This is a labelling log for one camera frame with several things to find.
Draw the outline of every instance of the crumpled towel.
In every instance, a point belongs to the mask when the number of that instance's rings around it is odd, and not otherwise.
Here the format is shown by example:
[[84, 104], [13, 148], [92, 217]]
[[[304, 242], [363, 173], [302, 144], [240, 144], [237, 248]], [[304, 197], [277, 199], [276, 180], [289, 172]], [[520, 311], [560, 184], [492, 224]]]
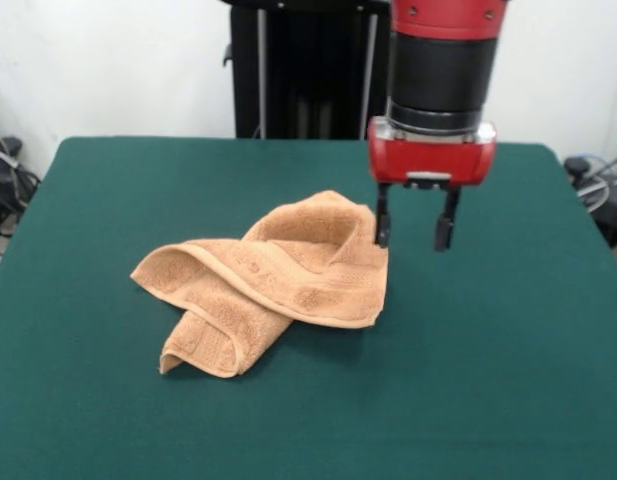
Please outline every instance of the crumpled towel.
[[243, 374], [290, 325], [374, 325], [388, 253], [373, 244], [374, 215], [336, 192], [276, 208], [242, 240], [159, 248], [131, 277], [186, 310], [160, 372], [182, 362], [219, 377]]

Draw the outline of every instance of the green table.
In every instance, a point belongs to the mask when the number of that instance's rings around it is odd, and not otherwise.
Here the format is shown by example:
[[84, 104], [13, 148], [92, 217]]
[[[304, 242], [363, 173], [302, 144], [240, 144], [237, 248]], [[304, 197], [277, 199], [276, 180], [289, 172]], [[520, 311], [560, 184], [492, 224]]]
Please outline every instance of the green table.
[[617, 479], [617, 264], [541, 146], [500, 147], [447, 254], [442, 195], [393, 191], [375, 328], [160, 376], [181, 313], [137, 263], [325, 189], [374, 202], [364, 144], [63, 143], [0, 267], [0, 479]]

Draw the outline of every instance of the black object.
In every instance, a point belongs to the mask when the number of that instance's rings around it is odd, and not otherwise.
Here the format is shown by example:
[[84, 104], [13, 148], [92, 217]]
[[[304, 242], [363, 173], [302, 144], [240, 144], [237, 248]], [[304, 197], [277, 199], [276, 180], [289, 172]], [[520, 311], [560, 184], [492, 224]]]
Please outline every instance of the black object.
[[6, 155], [17, 158], [21, 148], [24, 146], [23, 142], [17, 137], [1, 137], [0, 138], [0, 152]]
[[573, 186], [580, 188], [590, 171], [590, 163], [582, 157], [569, 157], [564, 162], [564, 168], [573, 179]]
[[[226, 3], [234, 5], [231, 58], [238, 138], [365, 137], [368, 119], [386, 107], [390, 18], [385, 2]], [[256, 8], [265, 10], [265, 27]], [[264, 58], [260, 41], [265, 42]]]
[[[590, 163], [583, 157], [570, 157], [566, 159], [564, 168], [572, 177], [573, 186], [577, 190], [595, 185], [598, 182], [597, 177], [590, 177], [588, 173], [591, 170]], [[609, 191], [606, 192], [605, 189], [600, 189], [590, 195], [586, 195], [584, 204], [590, 208], [597, 202], [602, 201], [604, 195], [608, 195], [608, 198], [599, 207], [596, 207], [591, 212], [591, 215], [608, 246], [615, 248], [617, 246], [617, 175], [608, 173], [598, 175], [598, 178], [603, 179], [608, 184]]]
[[[19, 219], [37, 191], [40, 183], [36, 175], [26, 170], [13, 158], [21, 150], [21, 141], [14, 137], [0, 142], [0, 225], [9, 215]], [[4, 157], [4, 146], [11, 155]]]
[[599, 231], [606, 239], [610, 248], [617, 246], [617, 182], [616, 175], [602, 175], [610, 185], [608, 200], [603, 205], [592, 212], [592, 217], [599, 228]]
[[383, 14], [388, 4], [381, 0], [222, 0], [234, 7], [263, 10], [286, 10], [309, 13]]
[[435, 251], [445, 252], [452, 245], [452, 235], [455, 231], [455, 216], [461, 198], [461, 188], [449, 188], [446, 195], [444, 211], [437, 220], [435, 232]]
[[393, 34], [391, 120], [429, 135], [476, 130], [496, 50], [497, 39], [434, 40]]
[[377, 195], [377, 224], [375, 225], [375, 245], [387, 248], [390, 242], [391, 219], [388, 210], [388, 190], [390, 183], [380, 183]]

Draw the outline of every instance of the towel fold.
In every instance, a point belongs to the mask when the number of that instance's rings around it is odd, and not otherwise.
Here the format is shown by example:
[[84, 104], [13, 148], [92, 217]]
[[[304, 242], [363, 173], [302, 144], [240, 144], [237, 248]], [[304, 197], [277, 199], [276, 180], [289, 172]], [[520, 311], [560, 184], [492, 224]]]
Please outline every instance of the towel fold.
[[242, 240], [193, 240], [155, 250], [132, 278], [185, 309], [160, 371], [187, 362], [243, 374], [290, 325], [375, 323], [388, 254], [373, 245], [374, 215], [335, 192], [276, 208]]

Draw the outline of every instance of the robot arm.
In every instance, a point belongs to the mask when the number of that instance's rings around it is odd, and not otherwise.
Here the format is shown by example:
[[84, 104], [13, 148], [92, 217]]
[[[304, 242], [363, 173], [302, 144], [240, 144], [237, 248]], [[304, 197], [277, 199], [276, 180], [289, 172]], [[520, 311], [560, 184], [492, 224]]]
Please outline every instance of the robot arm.
[[391, 185], [443, 189], [435, 249], [450, 248], [463, 186], [479, 185], [496, 150], [481, 121], [508, 0], [393, 0], [386, 116], [368, 130], [379, 186], [375, 242], [390, 238]]

